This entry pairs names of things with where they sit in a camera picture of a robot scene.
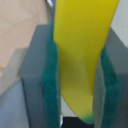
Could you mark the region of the gripper grey left finger with green pad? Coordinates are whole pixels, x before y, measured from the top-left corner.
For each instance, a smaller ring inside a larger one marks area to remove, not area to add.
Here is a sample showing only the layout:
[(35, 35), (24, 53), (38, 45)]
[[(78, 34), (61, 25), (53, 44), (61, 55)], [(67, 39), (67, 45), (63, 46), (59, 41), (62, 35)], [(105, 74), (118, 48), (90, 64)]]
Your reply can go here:
[(60, 128), (59, 63), (53, 23), (36, 27), (20, 69), (30, 128)]

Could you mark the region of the gripper grey right finger with green pad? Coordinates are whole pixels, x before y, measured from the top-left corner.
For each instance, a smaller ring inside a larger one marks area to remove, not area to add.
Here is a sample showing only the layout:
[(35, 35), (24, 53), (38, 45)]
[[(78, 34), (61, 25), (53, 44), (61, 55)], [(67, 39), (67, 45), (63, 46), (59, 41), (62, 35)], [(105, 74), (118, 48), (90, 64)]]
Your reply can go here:
[(110, 29), (98, 60), (94, 128), (128, 128), (128, 49)]

